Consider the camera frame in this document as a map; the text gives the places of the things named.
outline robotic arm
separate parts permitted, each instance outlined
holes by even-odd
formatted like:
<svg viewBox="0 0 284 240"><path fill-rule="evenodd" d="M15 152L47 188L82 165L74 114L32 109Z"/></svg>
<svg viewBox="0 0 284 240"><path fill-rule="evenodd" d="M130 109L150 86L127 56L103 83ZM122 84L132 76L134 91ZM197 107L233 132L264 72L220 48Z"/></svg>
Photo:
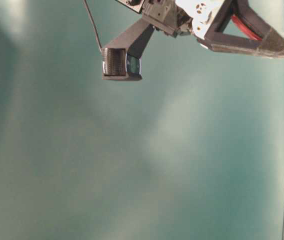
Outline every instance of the robotic arm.
<svg viewBox="0 0 284 240"><path fill-rule="evenodd" d="M101 47L103 79L142 79L140 58L154 30L174 38L194 35L203 47L214 52L284 58L284 38L250 8L248 0L116 1L142 17ZM224 34L231 19L254 37Z"/></svg>

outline green background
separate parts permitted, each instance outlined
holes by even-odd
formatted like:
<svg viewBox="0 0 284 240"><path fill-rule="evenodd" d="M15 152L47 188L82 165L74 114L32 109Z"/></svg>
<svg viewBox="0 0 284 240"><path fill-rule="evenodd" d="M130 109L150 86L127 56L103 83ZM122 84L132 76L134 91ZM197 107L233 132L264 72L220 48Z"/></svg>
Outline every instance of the green background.
<svg viewBox="0 0 284 240"><path fill-rule="evenodd" d="M90 2L103 44L139 17ZM0 0L0 240L281 239L284 60L156 32L142 74L101 80L80 0Z"/></svg>

